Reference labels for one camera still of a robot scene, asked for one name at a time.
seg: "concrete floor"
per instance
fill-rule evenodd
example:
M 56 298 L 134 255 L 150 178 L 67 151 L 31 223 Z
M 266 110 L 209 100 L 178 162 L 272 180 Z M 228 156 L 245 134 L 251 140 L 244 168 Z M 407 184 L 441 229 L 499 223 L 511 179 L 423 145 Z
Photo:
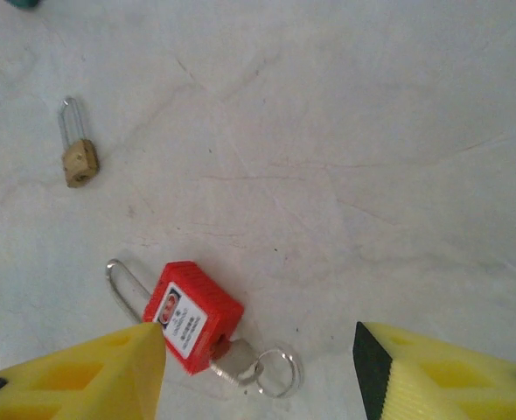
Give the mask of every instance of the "concrete floor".
M 0 0 L 0 368 L 129 326 L 117 256 L 197 261 L 306 368 L 274 402 L 170 357 L 160 419 L 365 418 L 357 320 L 516 361 L 516 2 Z

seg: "key ring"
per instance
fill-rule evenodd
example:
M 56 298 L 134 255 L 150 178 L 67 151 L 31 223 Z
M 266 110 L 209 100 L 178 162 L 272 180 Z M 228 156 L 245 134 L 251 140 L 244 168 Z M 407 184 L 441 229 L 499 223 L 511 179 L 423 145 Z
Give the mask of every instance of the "key ring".
M 279 354 L 282 359 L 289 363 L 291 367 L 291 382 L 287 385 L 282 392 L 275 393 L 270 391 L 267 387 L 260 382 L 260 376 L 256 378 L 256 385 L 258 386 L 258 392 L 270 398 L 289 398 L 295 394 L 303 384 L 303 365 L 301 361 L 287 350 L 283 349 L 282 346 L 278 345 L 262 352 L 257 359 L 258 363 L 269 354 Z

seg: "lock body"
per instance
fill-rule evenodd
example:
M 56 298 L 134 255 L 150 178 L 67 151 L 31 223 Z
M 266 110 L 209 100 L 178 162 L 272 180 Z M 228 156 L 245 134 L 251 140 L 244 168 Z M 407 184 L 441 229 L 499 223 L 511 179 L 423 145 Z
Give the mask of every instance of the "lock body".
M 84 186 L 99 171 L 99 160 L 90 140 L 73 143 L 62 155 L 66 183 L 70 188 Z
M 170 262 L 143 313 L 158 322 L 169 350 L 190 375 L 209 367 L 242 318 L 244 307 L 195 262 Z

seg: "brass padlock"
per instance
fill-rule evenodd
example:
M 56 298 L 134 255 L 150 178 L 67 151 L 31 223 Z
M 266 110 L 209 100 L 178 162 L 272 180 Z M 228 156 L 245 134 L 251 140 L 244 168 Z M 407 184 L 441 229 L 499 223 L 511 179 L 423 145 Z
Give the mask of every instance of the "brass padlock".
M 67 120 L 70 113 L 73 120 L 71 124 Z M 99 172 L 99 159 L 93 142 L 85 136 L 79 105 L 70 96 L 64 99 L 59 111 L 59 130 L 64 142 L 62 162 L 67 186 L 79 188 Z M 77 140 L 71 143 L 70 138 L 76 138 Z

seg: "logo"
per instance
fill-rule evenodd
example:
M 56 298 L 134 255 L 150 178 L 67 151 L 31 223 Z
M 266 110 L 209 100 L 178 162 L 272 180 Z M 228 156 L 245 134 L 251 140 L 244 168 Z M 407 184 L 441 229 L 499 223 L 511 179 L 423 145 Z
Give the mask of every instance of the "logo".
M 159 315 L 159 322 L 163 324 L 163 328 L 166 328 L 171 321 L 172 315 L 177 309 L 179 300 L 180 294 L 176 290 L 171 289 L 169 294 L 164 299 L 163 309 Z

